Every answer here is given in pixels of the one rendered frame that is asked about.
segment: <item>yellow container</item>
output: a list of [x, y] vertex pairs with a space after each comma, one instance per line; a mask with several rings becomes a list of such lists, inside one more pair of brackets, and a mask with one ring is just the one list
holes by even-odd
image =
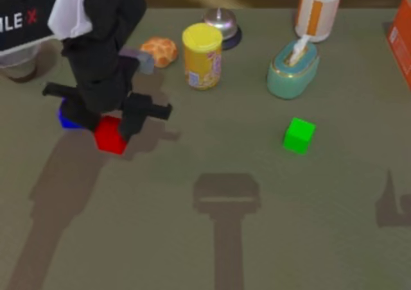
[[211, 25], [191, 25], [182, 34], [186, 81], [199, 90], [213, 88], [220, 81], [223, 35]]

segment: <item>tissue box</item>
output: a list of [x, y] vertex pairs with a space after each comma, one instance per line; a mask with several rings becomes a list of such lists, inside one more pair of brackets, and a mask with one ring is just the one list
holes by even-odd
[[388, 34], [397, 63], [411, 89], [411, 0], [403, 0]]

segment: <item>teal tissue box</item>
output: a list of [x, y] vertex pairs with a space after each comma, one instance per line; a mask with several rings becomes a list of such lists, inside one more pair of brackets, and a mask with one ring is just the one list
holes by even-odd
[[282, 99], [294, 99], [304, 92], [314, 79], [320, 57], [314, 44], [308, 43], [299, 61], [289, 64], [294, 44], [289, 43], [270, 63], [267, 75], [268, 90]]

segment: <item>brown table surface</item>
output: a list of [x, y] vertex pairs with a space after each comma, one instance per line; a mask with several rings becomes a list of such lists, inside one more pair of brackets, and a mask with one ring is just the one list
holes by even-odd
[[[201, 10], [150, 10], [129, 41], [181, 49]], [[170, 101], [124, 157], [64, 131], [45, 80], [74, 85], [58, 44], [40, 76], [0, 86], [0, 289], [405, 290], [411, 286], [410, 91], [385, 41], [394, 10], [341, 10], [301, 98], [265, 85], [291, 10], [239, 10], [243, 42], [197, 92], [182, 58], [136, 90]], [[292, 117], [310, 151], [282, 148]]]

